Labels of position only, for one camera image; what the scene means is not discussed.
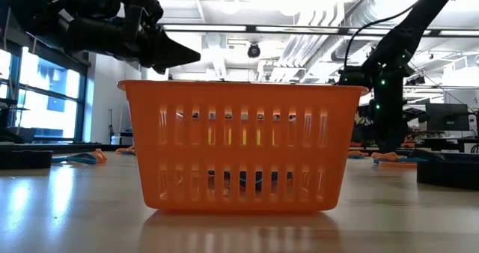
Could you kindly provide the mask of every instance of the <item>plastic basket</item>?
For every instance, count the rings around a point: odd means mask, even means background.
[[[365,88],[122,81],[141,187],[161,210],[317,211],[338,203]]]

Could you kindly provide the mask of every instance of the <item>table surface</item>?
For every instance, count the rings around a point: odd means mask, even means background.
[[[309,216],[165,215],[134,156],[0,171],[0,252],[477,252],[479,193],[347,163],[339,205]]]

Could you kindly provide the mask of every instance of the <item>security camera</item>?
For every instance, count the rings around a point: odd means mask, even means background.
[[[257,43],[252,43],[248,49],[248,57],[257,58],[260,56],[260,54],[261,54],[260,47],[257,45]]]

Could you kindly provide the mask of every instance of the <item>ceiling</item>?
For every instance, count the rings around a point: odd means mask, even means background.
[[[243,25],[312,25],[359,27],[367,22],[394,15],[416,0],[159,0],[165,10],[163,24],[243,24]],[[479,0],[450,1],[430,27],[479,29]],[[401,18],[381,24],[391,28]],[[200,62],[169,69],[174,79],[217,79],[223,74],[234,80],[270,82],[324,83],[337,78],[341,56],[348,41],[345,36],[308,36],[288,34],[220,33],[214,43],[206,32],[169,32],[174,40],[199,51]],[[379,37],[356,38],[351,64],[362,63]],[[248,58],[250,43],[261,48],[259,58]],[[434,82],[450,85],[454,78],[444,72],[478,71],[475,54],[478,38],[424,38],[412,59],[412,67]],[[467,67],[454,66],[466,59]],[[479,78],[460,85],[479,86]],[[428,97],[420,88],[411,89],[411,100]]]

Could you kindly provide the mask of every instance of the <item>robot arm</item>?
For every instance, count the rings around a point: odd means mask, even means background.
[[[379,149],[395,150],[407,134],[403,117],[403,78],[414,71],[408,63],[422,35],[450,0],[418,0],[408,16],[377,44],[360,67],[348,67],[339,85],[363,85],[374,89],[373,124]]]
[[[78,51],[137,61],[157,72],[199,61],[197,52],[174,42],[157,25],[157,0],[8,0],[27,33],[67,54]],[[125,17],[117,17],[123,4]],[[60,15],[65,10],[71,20]]]

